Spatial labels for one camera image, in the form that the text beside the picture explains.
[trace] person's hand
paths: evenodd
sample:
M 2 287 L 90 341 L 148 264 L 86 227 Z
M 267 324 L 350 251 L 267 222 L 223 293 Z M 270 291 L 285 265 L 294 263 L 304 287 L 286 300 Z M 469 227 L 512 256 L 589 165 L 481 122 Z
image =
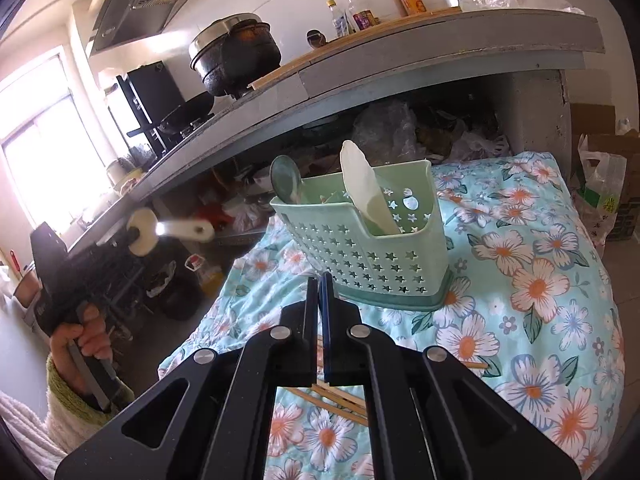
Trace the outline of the person's hand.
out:
M 91 304 L 84 310 L 82 325 L 63 323 L 51 335 L 50 346 L 53 364 L 62 380 L 80 396 L 91 394 L 91 390 L 71 358 L 67 345 L 70 341 L 79 338 L 78 346 L 82 355 L 112 360 L 111 340 L 105 329 L 106 326 L 100 311 Z

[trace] window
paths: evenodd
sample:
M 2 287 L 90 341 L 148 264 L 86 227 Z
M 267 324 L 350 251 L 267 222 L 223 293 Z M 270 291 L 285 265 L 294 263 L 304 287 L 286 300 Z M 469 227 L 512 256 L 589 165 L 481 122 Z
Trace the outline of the window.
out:
M 0 143 L 35 225 L 64 232 L 109 189 L 55 55 L 0 91 Z

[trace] floral tablecloth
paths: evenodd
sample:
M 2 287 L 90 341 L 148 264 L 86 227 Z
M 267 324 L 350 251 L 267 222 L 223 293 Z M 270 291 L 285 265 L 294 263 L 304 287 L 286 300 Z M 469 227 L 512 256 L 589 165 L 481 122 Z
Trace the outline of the floral tablecloth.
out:
M 409 348 L 437 344 L 487 363 L 474 372 L 590 475 L 616 427 L 624 345 L 609 277 L 555 160 L 522 153 L 433 174 L 455 274 L 445 305 L 425 314 L 360 304 L 363 322 Z M 304 299 L 312 272 L 272 218 L 160 377 L 198 348 L 235 349 L 277 324 L 281 307 Z M 280 389 L 265 478 L 373 478 L 367 429 Z

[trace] green cuff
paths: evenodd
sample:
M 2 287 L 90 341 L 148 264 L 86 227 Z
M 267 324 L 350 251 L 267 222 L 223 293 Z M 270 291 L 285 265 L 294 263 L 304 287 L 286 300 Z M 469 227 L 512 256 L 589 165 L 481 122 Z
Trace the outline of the green cuff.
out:
M 49 355 L 47 359 L 47 384 L 49 385 L 51 393 L 69 413 L 88 424 L 95 424 L 96 426 L 102 427 L 118 413 L 116 410 L 113 410 L 111 413 L 103 413 L 94 410 L 84 402 L 60 377 L 53 364 L 51 355 Z M 125 384 L 123 384 L 123 386 L 124 396 L 129 402 L 133 402 L 135 398 L 133 392 Z

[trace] basket base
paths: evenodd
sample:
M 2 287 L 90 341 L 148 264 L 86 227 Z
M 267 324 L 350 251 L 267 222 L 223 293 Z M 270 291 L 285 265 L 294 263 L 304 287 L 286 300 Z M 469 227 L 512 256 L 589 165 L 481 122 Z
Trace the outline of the basket base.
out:
M 444 273 L 442 283 L 439 290 L 430 296 L 397 296 L 395 294 L 383 294 L 381 292 L 369 292 L 368 290 L 355 290 L 350 286 L 343 286 L 334 281 L 334 289 L 351 301 L 368 303 L 375 306 L 383 306 L 385 308 L 394 308 L 396 310 L 411 310 L 413 312 L 433 312 L 438 310 L 444 302 L 445 296 L 449 291 L 451 282 L 453 281 L 453 272 L 449 267 Z M 402 300 L 402 304 L 398 304 L 398 299 Z

